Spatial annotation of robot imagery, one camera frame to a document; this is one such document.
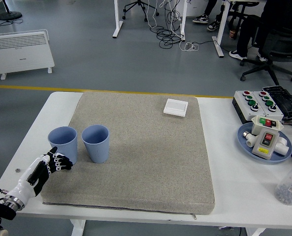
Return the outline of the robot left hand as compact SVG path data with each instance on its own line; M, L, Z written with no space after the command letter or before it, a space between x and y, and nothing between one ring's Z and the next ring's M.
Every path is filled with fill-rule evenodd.
M5 205L14 205L23 209L29 199L36 197L49 179L57 171L71 170L73 163L63 154L57 152L57 147L38 157L21 175L18 184L10 190L5 198Z

